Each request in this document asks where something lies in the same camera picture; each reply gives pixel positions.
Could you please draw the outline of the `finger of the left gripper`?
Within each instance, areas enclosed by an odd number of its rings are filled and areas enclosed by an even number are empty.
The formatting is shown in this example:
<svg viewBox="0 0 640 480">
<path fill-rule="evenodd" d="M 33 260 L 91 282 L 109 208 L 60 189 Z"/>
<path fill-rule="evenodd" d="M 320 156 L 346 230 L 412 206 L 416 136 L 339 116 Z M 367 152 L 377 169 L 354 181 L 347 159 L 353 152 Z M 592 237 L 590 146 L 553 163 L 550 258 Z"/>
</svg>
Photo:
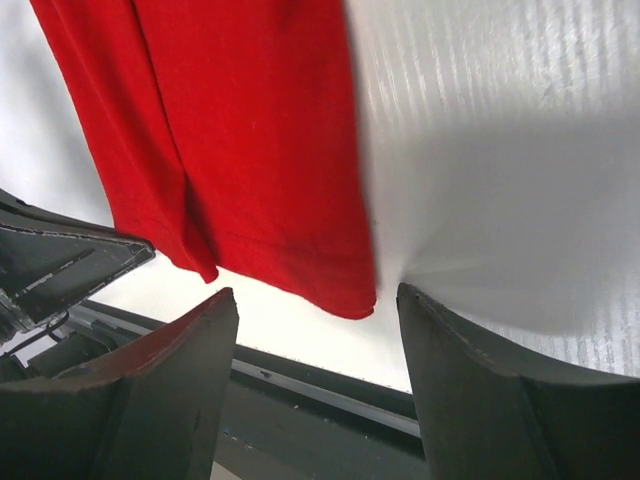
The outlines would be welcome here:
<svg viewBox="0 0 640 480">
<path fill-rule="evenodd" d="M 26 333 L 155 257 L 146 240 L 1 192 L 1 331 Z"/>
</svg>

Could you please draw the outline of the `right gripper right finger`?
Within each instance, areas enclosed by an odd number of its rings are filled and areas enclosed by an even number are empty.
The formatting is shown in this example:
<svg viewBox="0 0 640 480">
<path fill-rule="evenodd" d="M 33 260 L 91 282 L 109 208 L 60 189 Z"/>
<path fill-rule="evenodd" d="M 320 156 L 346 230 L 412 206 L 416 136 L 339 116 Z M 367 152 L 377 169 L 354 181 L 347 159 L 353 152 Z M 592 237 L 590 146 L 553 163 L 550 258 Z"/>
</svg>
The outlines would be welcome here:
<svg viewBox="0 0 640 480">
<path fill-rule="evenodd" d="M 401 284 L 397 309 L 436 479 L 635 479 L 639 383 L 522 347 Z"/>
</svg>

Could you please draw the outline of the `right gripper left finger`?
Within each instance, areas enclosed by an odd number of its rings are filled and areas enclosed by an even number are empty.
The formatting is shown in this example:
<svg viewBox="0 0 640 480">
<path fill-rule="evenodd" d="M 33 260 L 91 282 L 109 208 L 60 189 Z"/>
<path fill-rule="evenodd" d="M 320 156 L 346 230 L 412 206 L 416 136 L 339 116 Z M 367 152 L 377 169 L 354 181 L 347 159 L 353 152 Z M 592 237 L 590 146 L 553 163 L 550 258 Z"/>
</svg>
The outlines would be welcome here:
<svg viewBox="0 0 640 480">
<path fill-rule="evenodd" d="M 209 478 L 237 330 L 224 288 L 53 378 L 2 383 L 2 478 Z"/>
</svg>

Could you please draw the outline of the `red t shirt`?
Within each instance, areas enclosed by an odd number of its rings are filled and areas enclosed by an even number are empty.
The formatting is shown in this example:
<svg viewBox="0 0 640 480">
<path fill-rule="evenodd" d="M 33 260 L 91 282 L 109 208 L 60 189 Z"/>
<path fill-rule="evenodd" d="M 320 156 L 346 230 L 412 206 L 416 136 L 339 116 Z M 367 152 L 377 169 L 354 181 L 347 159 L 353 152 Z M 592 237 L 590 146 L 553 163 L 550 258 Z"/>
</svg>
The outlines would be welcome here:
<svg viewBox="0 0 640 480">
<path fill-rule="evenodd" d="M 118 230 L 347 319 L 376 302 L 340 1 L 36 1 Z"/>
</svg>

